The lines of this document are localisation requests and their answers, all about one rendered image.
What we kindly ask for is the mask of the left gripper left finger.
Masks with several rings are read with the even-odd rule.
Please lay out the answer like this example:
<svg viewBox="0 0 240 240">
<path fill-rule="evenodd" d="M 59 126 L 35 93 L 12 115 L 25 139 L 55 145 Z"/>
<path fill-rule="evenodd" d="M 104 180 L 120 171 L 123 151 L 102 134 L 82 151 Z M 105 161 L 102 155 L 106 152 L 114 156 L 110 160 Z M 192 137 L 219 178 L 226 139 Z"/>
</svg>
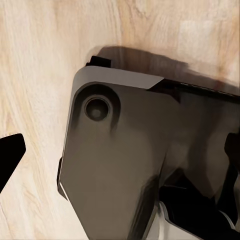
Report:
<svg viewBox="0 0 240 240">
<path fill-rule="evenodd" d="M 0 138 L 0 193 L 26 152 L 21 133 Z"/>
</svg>

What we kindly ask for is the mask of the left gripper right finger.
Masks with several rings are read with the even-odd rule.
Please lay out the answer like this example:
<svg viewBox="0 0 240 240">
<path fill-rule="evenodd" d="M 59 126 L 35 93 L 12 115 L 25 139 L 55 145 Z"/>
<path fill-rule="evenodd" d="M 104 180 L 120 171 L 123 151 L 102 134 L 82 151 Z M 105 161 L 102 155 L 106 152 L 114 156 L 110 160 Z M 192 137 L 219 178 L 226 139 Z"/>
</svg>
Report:
<svg viewBox="0 0 240 240">
<path fill-rule="evenodd" d="M 240 135 L 228 133 L 224 151 L 240 173 Z"/>
</svg>

